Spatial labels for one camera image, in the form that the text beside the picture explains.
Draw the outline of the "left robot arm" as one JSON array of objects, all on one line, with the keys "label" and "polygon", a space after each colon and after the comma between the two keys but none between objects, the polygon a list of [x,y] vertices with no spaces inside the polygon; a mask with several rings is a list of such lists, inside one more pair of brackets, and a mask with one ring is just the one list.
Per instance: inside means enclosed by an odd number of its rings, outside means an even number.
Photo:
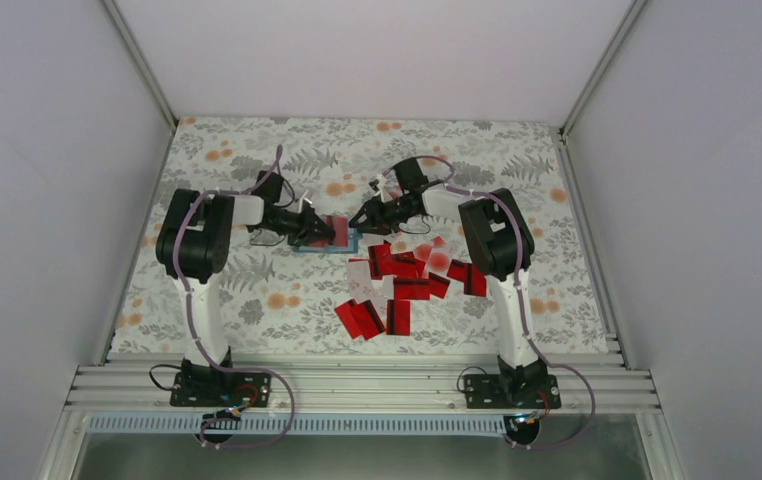
[{"label": "left robot arm", "polygon": [[212,405],[234,394],[236,376],[229,372],[231,348],[222,326],[218,286],[235,213],[251,232],[273,233],[291,247],[335,246],[347,238],[341,219],[318,215],[307,200],[282,204],[283,190],[295,193],[281,174],[261,170],[247,194],[174,191],[156,244],[156,258],[181,294],[190,328],[174,391],[195,389]]}]

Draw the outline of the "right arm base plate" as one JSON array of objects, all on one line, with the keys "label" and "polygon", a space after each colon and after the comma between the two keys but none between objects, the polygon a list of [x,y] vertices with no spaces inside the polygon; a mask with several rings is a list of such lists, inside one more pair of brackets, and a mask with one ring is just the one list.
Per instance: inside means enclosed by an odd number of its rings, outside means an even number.
[{"label": "right arm base plate", "polygon": [[514,390],[504,386],[497,374],[467,374],[463,376],[462,390],[468,409],[544,410],[562,407],[554,375],[535,379]]}]

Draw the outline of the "teal leather card holder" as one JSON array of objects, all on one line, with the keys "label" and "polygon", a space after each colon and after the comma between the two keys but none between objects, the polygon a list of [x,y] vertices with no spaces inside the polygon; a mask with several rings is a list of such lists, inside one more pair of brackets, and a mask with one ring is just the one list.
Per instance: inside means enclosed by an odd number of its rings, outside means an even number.
[{"label": "teal leather card holder", "polygon": [[[325,220],[326,224],[327,224],[327,217],[328,216],[330,216],[330,215],[326,215],[324,217],[324,220]],[[353,253],[356,253],[358,251],[359,241],[362,238],[362,234],[359,233],[356,229],[354,229],[352,227],[350,227],[350,233],[351,233],[351,236],[352,236],[352,245],[351,245],[350,248],[340,249],[340,248],[330,247],[329,246],[329,242],[333,239],[333,237],[334,237],[334,235],[333,235],[332,238],[323,238],[321,240],[312,242],[312,243],[310,243],[308,245],[294,246],[292,248],[292,250],[294,252],[300,253],[300,254],[310,254],[310,253],[320,253],[320,254],[353,254]]]}]

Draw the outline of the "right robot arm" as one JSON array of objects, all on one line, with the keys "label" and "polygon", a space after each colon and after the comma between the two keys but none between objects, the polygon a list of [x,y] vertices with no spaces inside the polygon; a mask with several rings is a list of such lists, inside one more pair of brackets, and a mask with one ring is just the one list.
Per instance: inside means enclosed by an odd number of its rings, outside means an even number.
[{"label": "right robot arm", "polygon": [[401,189],[395,198],[387,196],[383,174],[373,180],[373,196],[348,225],[360,233],[388,235],[417,216],[460,224],[471,264],[485,277],[500,327],[500,397],[509,406],[522,407],[535,397],[536,380],[547,374],[527,324],[533,236],[510,190],[480,192],[451,186],[446,180],[430,180],[420,160],[419,156],[407,158],[390,168]]}]

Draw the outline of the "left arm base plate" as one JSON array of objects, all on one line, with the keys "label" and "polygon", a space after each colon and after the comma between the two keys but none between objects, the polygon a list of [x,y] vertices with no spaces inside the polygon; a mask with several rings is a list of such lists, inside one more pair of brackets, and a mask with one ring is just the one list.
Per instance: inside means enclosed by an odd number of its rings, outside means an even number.
[{"label": "left arm base plate", "polygon": [[179,373],[169,403],[172,407],[266,407],[272,376],[266,373]]}]

